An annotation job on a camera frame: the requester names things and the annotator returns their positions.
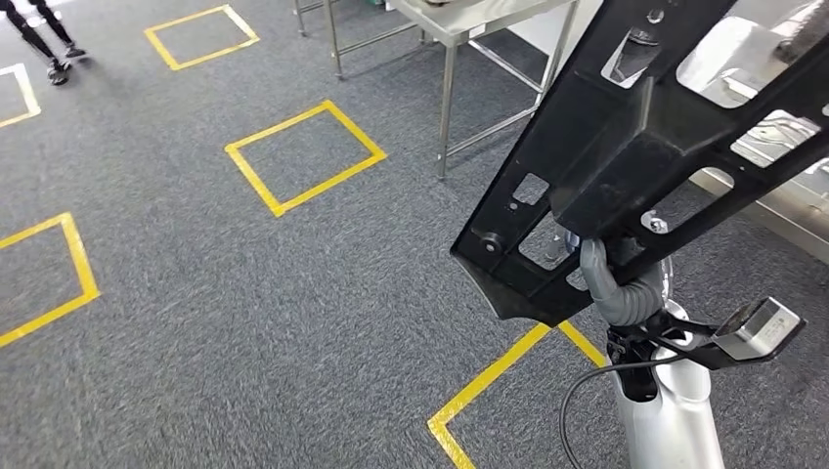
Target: black cable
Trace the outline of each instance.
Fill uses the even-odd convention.
[[[561,437],[561,444],[564,446],[564,452],[567,454],[567,459],[570,460],[570,464],[575,469],[584,469],[579,461],[576,459],[576,454],[573,452],[573,449],[570,448],[570,442],[567,440],[567,405],[570,404],[570,398],[573,397],[573,394],[576,393],[576,390],[579,389],[579,386],[585,383],[585,381],[596,377],[600,374],[609,373],[611,371],[624,371],[626,369],[637,369],[637,368],[648,368],[651,366],[657,366],[660,364],[668,364],[673,362],[678,362],[684,359],[684,357],[677,355],[676,357],[670,357],[669,359],[661,359],[661,360],[651,360],[649,362],[639,362],[639,363],[621,363],[621,364],[613,364],[610,366],[604,366],[602,368],[594,369],[593,371],[589,371],[583,374],[576,382],[570,386],[570,389],[567,390],[567,394],[564,395],[564,399],[561,401],[561,409],[558,411],[558,436]]]

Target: gray flexible hose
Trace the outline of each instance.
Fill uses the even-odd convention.
[[[582,276],[599,313],[611,325],[633,325],[665,306],[660,265],[625,286],[619,286],[607,266],[607,250],[599,239],[582,241]]]

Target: black leggings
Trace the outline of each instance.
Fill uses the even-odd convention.
[[[68,33],[66,33],[66,29],[55,18],[55,13],[46,5],[46,0],[28,0],[28,3],[33,5],[37,8],[37,13],[46,20],[46,23],[49,24],[49,27],[55,31],[55,34],[64,42],[65,45],[72,44],[72,39],[69,37]],[[21,32],[23,36],[23,40],[29,43],[32,47],[40,51],[41,54],[46,56],[53,62],[56,62],[58,58],[49,49],[49,46],[46,45],[46,42],[40,35],[28,25],[25,18],[18,12],[18,9],[15,8],[15,4],[12,3],[12,0],[0,0],[0,11],[6,12],[6,17],[9,21],[14,25],[18,31]]]

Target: metal table leg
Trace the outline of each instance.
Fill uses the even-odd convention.
[[[296,15],[296,21],[299,23],[299,35],[305,36],[305,21],[302,20],[302,7],[299,6],[299,0],[293,0],[293,13]]]
[[[452,108],[452,84],[455,81],[455,58],[458,46],[447,46],[443,70],[443,101],[441,102],[440,147],[438,148],[438,179],[446,176],[446,157],[449,153],[449,114]]]
[[[552,78],[561,66],[561,60],[564,58],[564,46],[567,45],[567,37],[570,35],[570,29],[573,26],[573,20],[576,18],[576,11],[578,9],[578,1],[570,2],[567,6],[567,17],[564,19],[564,24],[561,25],[561,35],[558,37],[558,43],[546,61],[545,71],[542,75],[542,91],[536,95],[535,107],[538,107],[542,103],[542,99],[552,84]]]
[[[342,64],[339,60],[339,46],[336,42],[336,26],[334,25],[334,11],[331,8],[331,0],[323,0],[323,7],[326,9],[328,33],[331,36],[331,58],[334,61],[334,76],[342,79]]]

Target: stainless steel table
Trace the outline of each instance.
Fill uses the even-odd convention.
[[[677,79],[722,107],[742,106],[788,66],[773,55],[784,38],[752,21],[726,18],[683,62]],[[817,130],[810,121],[776,110],[731,149],[766,167]],[[692,177],[694,183],[717,195],[728,192],[728,179],[716,169],[706,169]],[[829,263],[829,158],[817,162],[745,212]]]
[[[302,15],[320,9],[323,6],[323,0],[311,3],[309,5],[302,5],[299,3],[299,0],[293,0],[293,14],[296,16],[296,22],[298,23],[298,31],[300,36],[305,37],[308,35],[305,32],[305,20],[302,19]]]
[[[340,48],[337,44],[336,24],[331,8],[333,0],[323,0],[323,7],[326,9],[328,19],[328,32],[331,39],[331,57],[333,59],[334,73],[337,77],[342,77],[342,63],[340,58],[343,54],[355,51],[414,27],[420,29],[421,43],[425,42],[425,35],[429,34],[436,41],[443,44],[446,47],[446,64],[444,68],[443,102],[441,103],[437,161],[437,175],[441,179],[446,176],[447,157],[462,149],[466,149],[481,139],[535,112],[544,93],[549,88],[554,73],[558,70],[563,56],[564,43],[570,32],[570,27],[578,7],[578,0],[456,0],[439,7],[428,5],[423,0],[386,1],[409,19],[410,22],[357,44]],[[568,11],[560,33],[562,39],[559,40],[558,46],[547,60],[541,82],[533,80],[494,51],[473,39],[473,37],[484,36],[527,20],[539,13],[544,13],[565,5]],[[455,61],[458,54],[458,46],[463,44],[468,44],[479,51],[484,57],[493,61],[532,88],[536,92],[536,99],[530,107],[450,147],[449,127],[452,110],[452,89],[455,81]]]

